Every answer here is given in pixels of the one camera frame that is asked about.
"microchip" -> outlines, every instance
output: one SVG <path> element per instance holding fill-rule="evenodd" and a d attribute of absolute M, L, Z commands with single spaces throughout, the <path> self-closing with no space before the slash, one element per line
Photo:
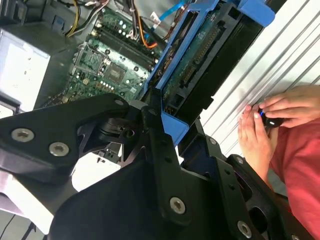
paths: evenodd
<path fill-rule="evenodd" d="M 117 84 L 120 84 L 126 74 L 126 70 L 122 69 L 118 65 L 111 63 L 105 73 L 105 77 Z"/>
<path fill-rule="evenodd" d="M 89 83 L 89 81 L 90 81 L 90 80 L 89 80 L 88 78 L 85 78 L 85 79 L 83 79 L 82 82 L 83 82 L 84 85 L 87 85 L 87 84 Z"/>

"red shirt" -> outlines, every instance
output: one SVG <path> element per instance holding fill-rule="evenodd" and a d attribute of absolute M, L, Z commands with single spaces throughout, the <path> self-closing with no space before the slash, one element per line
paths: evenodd
<path fill-rule="evenodd" d="M 280 127 L 270 166 L 286 185 L 293 215 L 320 240 L 320 118 Z"/>

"small black device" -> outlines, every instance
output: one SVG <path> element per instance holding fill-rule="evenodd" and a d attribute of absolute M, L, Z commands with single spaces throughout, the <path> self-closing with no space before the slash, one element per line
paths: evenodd
<path fill-rule="evenodd" d="M 266 114 L 260 108 L 259 108 L 258 113 L 260 114 L 260 116 L 262 118 L 263 125 L 268 127 L 268 128 L 278 128 L 285 121 L 284 118 L 269 118 L 269 117 L 266 117 Z"/>

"person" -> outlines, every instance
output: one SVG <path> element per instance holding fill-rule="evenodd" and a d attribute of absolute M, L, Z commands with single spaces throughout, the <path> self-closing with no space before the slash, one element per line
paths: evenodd
<path fill-rule="evenodd" d="M 285 118 L 266 132 L 268 118 Z M 292 214 L 320 240 L 320 86 L 298 86 L 253 107 L 239 119 L 238 140 L 248 164 L 271 188 L 269 167 L 287 188 Z"/>

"hand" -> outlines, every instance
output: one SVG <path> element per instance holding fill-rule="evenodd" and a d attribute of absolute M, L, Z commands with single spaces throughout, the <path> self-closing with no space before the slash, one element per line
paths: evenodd
<path fill-rule="evenodd" d="M 272 96 L 259 105 L 268 118 L 284 118 L 293 128 L 320 118 L 320 86 L 307 85 Z"/>
<path fill-rule="evenodd" d="M 278 128 L 272 128 L 267 135 L 257 105 L 246 106 L 239 120 L 238 140 L 247 163 L 268 183 L 267 173 L 277 146 Z"/>

